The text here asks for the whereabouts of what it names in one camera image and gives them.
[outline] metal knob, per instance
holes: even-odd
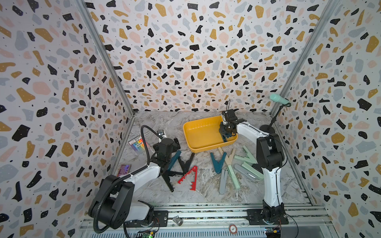
[[[173,222],[176,223],[178,226],[182,225],[182,219],[179,216],[175,216],[172,218]]]
[[[166,137],[166,134],[165,134],[165,132],[164,132],[164,130],[157,130],[157,134],[159,135],[159,136],[161,136],[161,137],[163,137],[163,138],[167,138]]]

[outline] plastic tray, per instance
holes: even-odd
[[[198,153],[233,144],[238,135],[229,137],[227,142],[224,142],[219,133],[221,122],[221,116],[186,122],[182,128],[189,149],[193,153]]]

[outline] round label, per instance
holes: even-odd
[[[232,234],[236,234],[237,233],[237,227],[235,225],[230,225],[229,226],[229,231]]]

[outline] metal frame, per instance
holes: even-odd
[[[84,23],[85,23],[85,26],[87,27],[87,30],[89,31],[90,37],[94,41],[95,47],[98,50],[98,52],[99,52],[99,54],[100,54],[100,56],[104,62],[106,69],[110,73],[110,76],[114,82],[114,85],[117,88],[118,94],[122,98],[122,101],[124,103],[124,107],[127,111],[127,117],[130,119],[129,124],[127,124],[127,129],[125,131],[125,135],[124,135],[124,137],[120,143],[120,149],[119,149],[119,151],[115,157],[116,158],[115,163],[114,163],[112,169],[110,170],[110,174],[114,174],[115,170],[119,164],[122,153],[124,151],[124,147],[127,144],[128,136],[129,136],[131,129],[132,129],[132,126],[134,124],[135,112],[133,111],[131,104],[130,104],[130,101],[128,100],[126,93],[124,92],[123,86],[121,85],[120,81],[118,80],[119,79],[118,75],[117,75],[117,73],[116,73],[116,71],[112,65],[112,62],[111,62],[106,50],[104,49],[104,45],[102,44],[101,38],[99,37],[98,31],[96,30],[94,22],[91,19],[90,13],[89,13],[86,5],[85,5],[84,0],[75,0],[74,2],[75,2],[75,5],[76,5]]]
[[[127,138],[130,134],[130,131],[132,129],[132,126],[134,124],[134,111],[131,107],[131,104],[123,90],[122,85],[120,84],[118,80],[117,73],[111,63],[110,58],[108,57],[104,46],[100,40],[99,34],[96,30],[96,27],[94,25],[94,22],[92,21],[90,17],[90,13],[85,6],[85,3],[83,0],[75,0],[74,1],[79,13],[81,14],[82,19],[85,22],[86,27],[88,28],[90,32],[90,36],[93,39],[96,48],[98,49],[101,58],[103,59],[103,62],[105,63],[105,66],[107,70],[110,72],[111,78],[114,81],[115,86],[117,87],[117,91],[119,95],[122,97],[123,103],[125,104],[125,108],[127,109],[128,116],[130,117],[130,121],[125,133],[124,138],[122,139],[120,150],[117,153],[115,164],[110,171],[111,174],[114,174],[117,168],[117,165],[120,161],[121,155],[124,151],[124,147],[127,143]],[[332,15],[333,11],[336,9],[338,3],[340,0],[329,0],[327,6],[323,10],[323,13],[320,17],[320,20],[317,23],[317,26],[315,27],[314,32],[311,34],[311,37],[309,41],[307,42],[304,50],[302,51],[299,59],[296,62],[296,66],[291,72],[287,82],[283,86],[283,89],[280,93],[282,97],[284,97],[289,87],[294,83],[295,78],[298,75],[298,72],[300,68],[302,67],[303,63],[305,62],[306,58],[308,57],[309,53],[311,52],[313,46],[315,45],[317,39],[321,35],[326,23],[329,20],[329,17]],[[277,116],[274,115],[276,113],[276,108],[278,107],[278,103],[274,104],[273,108],[271,109],[271,116]],[[277,126],[275,127],[276,132],[279,134],[279,125],[277,123]],[[338,235],[333,227],[333,224],[331,223],[331,220],[329,219],[329,216],[324,209],[323,206],[316,206],[315,202],[311,200],[311,193],[309,190],[305,189],[305,184],[303,180],[300,178],[300,175],[298,173],[298,170],[296,168],[295,162],[293,161],[293,157],[291,156],[291,153],[286,150],[287,156],[289,157],[290,165],[295,173],[295,176],[298,180],[298,183],[301,187],[302,192],[306,193],[305,204],[286,204],[285,210],[288,215],[293,216],[295,221],[297,222],[299,227],[303,226],[316,226],[320,227],[323,234],[327,238],[338,238]],[[200,229],[226,229],[229,227],[230,224],[237,225],[238,229],[245,230],[261,230],[265,226],[250,226],[248,220],[246,219],[247,216],[247,209],[261,209],[263,207],[262,204],[165,204],[160,205],[156,204],[155,210],[166,210],[169,211],[168,214],[168,227],[162,227],[160,230],[164,233],[173,232],[173,231],[180,231],[180,230],[200,230]],[[181,227],[178,227],[175,225],[175,223],[172,221],[172,218],[174,216],[181,217],[184,222]],[[282,227],[293,227],[294,222],[291,218],[288,218],[289,225],[283,225]],[[78,237],[90,237],[89,235],[93,233],[92,230],[92,218],[87,216],[84,220],[82,225],[79,228],[78,231]],[[109,233],[115,233],[119,232],[122,234],[120,236],[119,234],[117,236],[113,237],[124,237],[123,228],[118,228],[117,230],[110,230]]]
[[[247,216],[247,209],[261,209],[262,204],[183,204],[183,205],[157,205],[155,210],[168,211],[168,226],[160,227],[161,233],[176,233],[176,232],[197,232],[197,231],[226,231],[229,225],[234,224],[237,226],[238,231],[263,231],[265,227],[275,227],[276,225],[249,225]],[[286,213],[292,216],[298,227],[316,227],[320,229],[324,234],[325,238],[337,238],[333,224],[324,209],[323,206],[311,206],[310,204],[286,204]],[[172,218],[179,216],[183,219],[182,226],[177,226]],[[292,218],[288,218],[289,224],[282,225],[282,228],[288,227],[289,229],[294,229],[295,223]],[[79,227],[79,234],[83,238],[87,237],[100,237],[93,236],[94,231],[92,231],[92,219],[86,217]],[[128,233],[130,237],[140,229],[129,228]],[[124,237],[123,228],[120,227],[116,230],[109,230],[104,235],[104,237],[118,237],[118,234],[122,234]],[[234,237],[248,237],[244,234],[238,234]],[[221,235],[212,235],[212,237],[220,237]]]
[[[94,22],[91,19],[90,13],[85,5],[84,0],[75,0],[75,3],[83,21],[85,22],[87,30],[89,31],[90,36],[93,39],[94,44],[99,51],[99,54],[101,55],[101,58],[107,70],[110,72],[111,78],[114,81],[114,85],[116,86],[117,91],[119,95],[121,96],[128,113],[130,114],[131,117],[133,117],[134,111],[132,110],[131,104],[126,96],[126,93],[124,92],[122,85],[120,84],[120,81],[118,80],[118,75],[104,48],[104,45],[102,44],[101,38],[99,37],[98,31],[96,30]]]
[[[300,54],[298,60],[296,61],[296,65],[294,69],[291,71],[290,76],[288,77],[286,83],[283,85],[282,90],[280,91],[279,95],[281,97],[285,97],[290,90],[291,85],[295,82],[295,79],[298,77],[298,73],[303,66],[304,62],[306,61],[307,57],[309,56],[310,52],[313,50],[313,47],[315,43],[317,42],[318,38],[321,36],[325,25],[329,21],[330,17],[332,16],[333,12],[336,10],[337,5],[339,4],[341,0],[329,0],[327,5],[325,6],[322,15],[320,16],[319,21],[316,24],[316,27],[314,31],[312,32],[310,39],[308,40],[306,46],[302,50],[302,53]],[[270,116],[276,117],[277,115],[277,108],[279,107],[280,103],[276,102],[274,103]]]

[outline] marble floor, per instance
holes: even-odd
[[[181,145],[181,158],[186,161],[190,158],[191,151],[189,150],[182,126],[184,123],[201,118],[213,117],[220,115],[219,112],[138,112],[135,115],[134,124],[129,134],[128,140],[140,135],[140,127],[147,125],[155,131],[163,129],[169,138],[177,137]],[[270,122],[268,113],[241,113],[236,112],[238,118],[244,118],[251,125],[259,128],[262,124]],[[158,142],[156,136],[149,130],[145,130],[145,138],[149,145]],[[233,148],[236,148],[236,155],[246,156],[242,146],[250,150],[256,155],[256,146],[243,136],[239,136],[238,140],[229,146],[223,147],[223,151],[231,154]],[[191,168],[198,166],[197,185],[196,191],[191,191],[191,181],[194,181],[194,173],[191,173],[184,182],[178,184],[177,181],[180,176],[170,177],[171,183],[174,187],[174,192],[170,192],[164,180],[159,177],[156,178],[134,192],[133,200],[143,200],[152,204],[179,204],[179,203],[262,203],[264,197],[264,181],[251,181],[243,177],[239,172],[236,176],[241,185],[240,190],[234,190],[233,183],[228,176],[226,183],[226,192],[221,195],[219,193],[220,174],[216,174],[210,158],[210,152],[213,152],[216,159],[221,158],[218,150],[210,150],[205,152],[196,153]],[[129,144],[125,146],[123,155],[120,159],[120,164],[131,164],[131,170],[134,171],[143,165],[147,160],[146,154],[137,155]],[[236,163],[242,163],[233,159],[232,166]],[[172,168],[172,171],[181,171],[178,162]],[[284,203],[297,204],[304,203],[304,197],[300,191],[300,186],[295,178],[295,175],[287,163],[281,170],[281,192]]]

